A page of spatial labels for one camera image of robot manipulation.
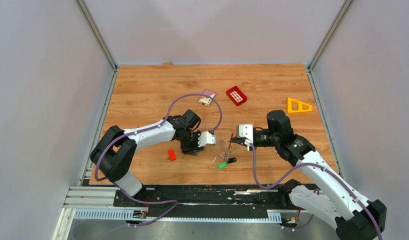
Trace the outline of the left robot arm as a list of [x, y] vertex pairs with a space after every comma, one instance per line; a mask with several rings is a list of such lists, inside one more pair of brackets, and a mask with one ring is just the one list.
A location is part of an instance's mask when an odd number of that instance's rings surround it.
[[197, 128], [200, 124], [201, 118], [189, 109], [183, 115], [169, 116], [167, 121], [160, 120], [138, 129], [123, 130], [114, 125], [105, 132], [89, 159], [97, 165], [106, 147], [111, 145], [98, 169], [127, 193], [126, 200], [132, 206], [139, 207], [145, 202], [146, 193], [141, 190], [142, 183], [130, 172], [135, 153], [155, 144], [177, 140], [182, 154], [195, 156], [204, 150], [199, 146], [201, 131]]

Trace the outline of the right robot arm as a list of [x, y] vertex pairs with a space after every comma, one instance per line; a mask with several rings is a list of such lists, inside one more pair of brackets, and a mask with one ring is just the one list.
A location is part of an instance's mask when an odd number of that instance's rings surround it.
[[[305, 137], [294, 133], [290, 118], [283, 110], [270, 111], [266, 120], [267, 128], [239, 124], [236, 136], [229, 140], [252, 151], [255, 183], [266, 190], [279, 185], [281, 207], [296, 206], [307, 210], [330, 225], [341, 240], [381, 240], [387, 207], [379, 199], [370, 200], [336, 173]], [[292, 169], [271, 185], [261, 184], [257, 177], [258, 147], [273, 147], [279, 157], [292, 165]], [[313, 180], [323, 194], [313, 192], [294, 179], [280, 185], [295, 170]]]

